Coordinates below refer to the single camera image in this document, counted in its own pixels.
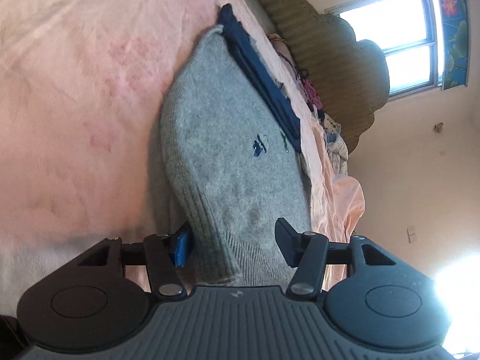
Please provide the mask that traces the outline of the grey knit sweater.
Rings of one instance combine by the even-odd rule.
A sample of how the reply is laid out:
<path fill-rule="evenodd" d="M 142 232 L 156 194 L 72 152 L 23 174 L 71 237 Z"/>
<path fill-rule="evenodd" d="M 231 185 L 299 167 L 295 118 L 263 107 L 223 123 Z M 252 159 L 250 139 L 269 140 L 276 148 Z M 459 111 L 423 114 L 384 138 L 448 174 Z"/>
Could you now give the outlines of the grey knit sweater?
<path fill-rule="evenodd" d="M 200 38 L 163 100 L 163 163 L 193 229 L 197 281 L 286 286 L 275 240 L 311 228 L 300 121 L 230 5 Z"/>

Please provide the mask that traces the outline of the pale crumpled clothes pile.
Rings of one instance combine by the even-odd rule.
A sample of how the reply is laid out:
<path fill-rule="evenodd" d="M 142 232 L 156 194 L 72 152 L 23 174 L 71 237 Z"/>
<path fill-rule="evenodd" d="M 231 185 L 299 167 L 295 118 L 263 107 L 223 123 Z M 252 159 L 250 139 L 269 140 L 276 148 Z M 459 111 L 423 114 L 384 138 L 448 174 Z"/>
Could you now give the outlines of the pale crumpled clothes pile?
<path fill-rule="evenodd" d="M 328 114 L 323 113 L 320 124 L 324 129 L 327 155 L 335 174 L 347 174 L 348 148 L 341 136 L 342 126 Z"/>

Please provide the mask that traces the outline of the magenta garment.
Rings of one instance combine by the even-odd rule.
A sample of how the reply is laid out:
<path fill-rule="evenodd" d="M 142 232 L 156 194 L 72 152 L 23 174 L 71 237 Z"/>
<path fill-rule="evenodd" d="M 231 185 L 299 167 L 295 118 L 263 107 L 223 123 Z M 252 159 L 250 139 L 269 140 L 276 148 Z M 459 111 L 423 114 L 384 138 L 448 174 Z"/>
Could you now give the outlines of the magenta garment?
<path fill-rule="evenodd" d="M 302 79 L 301 84 L 307 96 L 307 102 L 315 106 L 315 108 L 317 108 L 318 110 L 321 110 L 323 108 L 323 104 L 320 100 L 320 96 L 317 90 L 315 89 L 313 83 L 309 79 Z"/>

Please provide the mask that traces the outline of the olive padded headboard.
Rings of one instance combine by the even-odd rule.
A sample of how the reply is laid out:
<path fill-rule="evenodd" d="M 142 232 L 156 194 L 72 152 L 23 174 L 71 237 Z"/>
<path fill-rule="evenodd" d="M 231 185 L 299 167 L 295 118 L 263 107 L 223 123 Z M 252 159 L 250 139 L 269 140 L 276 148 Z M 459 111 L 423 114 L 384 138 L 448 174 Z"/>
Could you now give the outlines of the olive padded headboard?
<path fill-rule="evenodd" d="M 320 95 L 326 113 L 342 126 L 350 152 L 389 98 L 386 57 L 369 40 L 358 41 L 345 19 L 320 14 L 307 0 L 258 0 L 286 40 L 297 66 Z"/>

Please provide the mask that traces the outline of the pink bed sheet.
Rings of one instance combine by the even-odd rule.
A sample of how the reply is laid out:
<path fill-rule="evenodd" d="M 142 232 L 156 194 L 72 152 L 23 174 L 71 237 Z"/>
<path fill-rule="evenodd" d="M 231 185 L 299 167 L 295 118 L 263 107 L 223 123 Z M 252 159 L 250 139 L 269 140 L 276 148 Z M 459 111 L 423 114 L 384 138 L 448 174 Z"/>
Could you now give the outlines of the pink bed sheet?
<path fill-rule="evenodd" d="M 197 36 L 229 3 L 302 122 L 312 228 L 337 242 L 365 211 L 245 0 L 1 0 L 1 313 L 105 237 L 181 221 L 151 129 Z"/>

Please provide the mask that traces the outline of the blue floral curtain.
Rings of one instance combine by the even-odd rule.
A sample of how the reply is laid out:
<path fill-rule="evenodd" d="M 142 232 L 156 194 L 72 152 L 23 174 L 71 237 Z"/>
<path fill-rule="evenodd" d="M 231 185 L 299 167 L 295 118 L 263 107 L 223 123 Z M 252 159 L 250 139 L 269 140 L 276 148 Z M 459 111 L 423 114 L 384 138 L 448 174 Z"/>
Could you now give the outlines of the blue floral curtain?
<path fill-rule="evenodd" d="M 467 86 L 470 21 L 467 0 L 439 0 L 442 26 L 442 89 Z"/>

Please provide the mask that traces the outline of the white wall socket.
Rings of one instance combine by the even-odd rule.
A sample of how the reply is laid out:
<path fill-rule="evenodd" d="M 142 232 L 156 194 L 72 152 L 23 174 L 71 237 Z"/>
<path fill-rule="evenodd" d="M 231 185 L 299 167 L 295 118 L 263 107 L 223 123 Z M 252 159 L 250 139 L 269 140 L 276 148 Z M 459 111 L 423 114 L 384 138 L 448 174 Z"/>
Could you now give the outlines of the white wall socket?
<path fill-rule="evenodd" d="M 416 242 L 416 229 L 414 226 L 409 226 L 407 228 L 407 236 L 408 236 L 408 242 L 410 244 Z"/>

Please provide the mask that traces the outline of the window with grey frame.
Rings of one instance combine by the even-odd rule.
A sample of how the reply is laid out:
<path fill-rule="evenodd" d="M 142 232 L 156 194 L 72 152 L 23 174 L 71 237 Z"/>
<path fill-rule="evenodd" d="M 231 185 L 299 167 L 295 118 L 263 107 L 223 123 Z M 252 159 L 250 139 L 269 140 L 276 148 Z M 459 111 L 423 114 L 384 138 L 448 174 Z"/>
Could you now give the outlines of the window with grey frame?
<path fill-rule="evenodd" d="M 358 41 L 373 41 L 382 49 L 390 98 L 442 85 L 439 0 L 356 0 L 325 12 L 346 20 Z"/>

